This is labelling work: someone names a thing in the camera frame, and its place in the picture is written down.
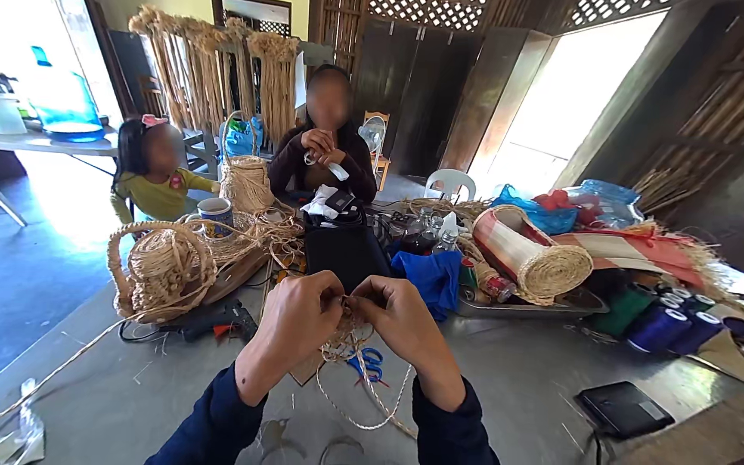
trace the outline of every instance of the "coffee mug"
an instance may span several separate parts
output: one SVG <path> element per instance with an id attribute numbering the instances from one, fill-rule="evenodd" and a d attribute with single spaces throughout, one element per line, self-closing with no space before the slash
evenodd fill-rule
<path id="1" fill-rule="evenodd" d="M 210 219 L 234 227 L 232 203 L 225 198 L 206 198 L 197 204 L 197 209 L 200 213 L 190 215 L 189 220 L 201 217 L 203 219 Z M 225 238 L 233 232 L 228 227 L 223 227 L 217 224 L 206 224 L 204 226 L 207 238 Z"/>

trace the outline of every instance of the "blue scissors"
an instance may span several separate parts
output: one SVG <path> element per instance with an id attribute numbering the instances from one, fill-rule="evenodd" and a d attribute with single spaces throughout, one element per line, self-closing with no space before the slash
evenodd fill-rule
<path id="1" fill-rule="evenodd" d="M 369 375 L 369 380 L 372 382 L 379 382 L 382 385 L 389 387 L 389 385 L 381 379 L 381 377 L 384 376 L 384 372 L 380 369 L 380 365 L 384 362 L 384 356 L 372 347 L 360 349 L 360 355 L 361 358 L 364 359 L 364 365 L 366 367 L 366 373 Z M 357 370 L 359 377 L 355 382 L 357 385 L 358 382 L 363 379 L 364 373 L 360 369 L 360 364 L 358 363 L 358 358 L 355 356 L 355 352 L 352 352 L 351 356 L 352 358 L 347 360 L 346 363 L 352 365 L 352 367 Z"/>

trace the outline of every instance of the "blue water jug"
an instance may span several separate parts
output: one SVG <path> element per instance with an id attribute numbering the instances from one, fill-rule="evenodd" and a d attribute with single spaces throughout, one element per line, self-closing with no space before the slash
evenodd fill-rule
<path id="1" fill-rule="evenodd" d="M 65 143 L 90 143 L 105 137 L 85 79 L 54 68 L 41 47 L 32 46 L 36 69 L 30 76 L 28 100 L 47 137 Z"/>

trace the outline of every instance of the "person's left hand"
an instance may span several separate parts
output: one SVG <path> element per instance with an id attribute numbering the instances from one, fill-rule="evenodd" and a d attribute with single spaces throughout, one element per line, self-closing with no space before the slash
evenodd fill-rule
<path id="1" fill-rule="evenodd" d="M 287 277 L 269 292 L 257 333 L 235 364 L 241 400 L 256 406 L 284 374 L 331 336 L 345 291 L 335 273 Z"/>
<path id="2" fill-rule="evenodd" d="M 343 162 L 344 158 L 346 158 L 346 152 L 341 149 L 335 149 L 331 152 L 320 155 L 317 158 L 317 163 L 320 163 L 324 166 L 328 166 L 330 163 L 340 164 Z"/>

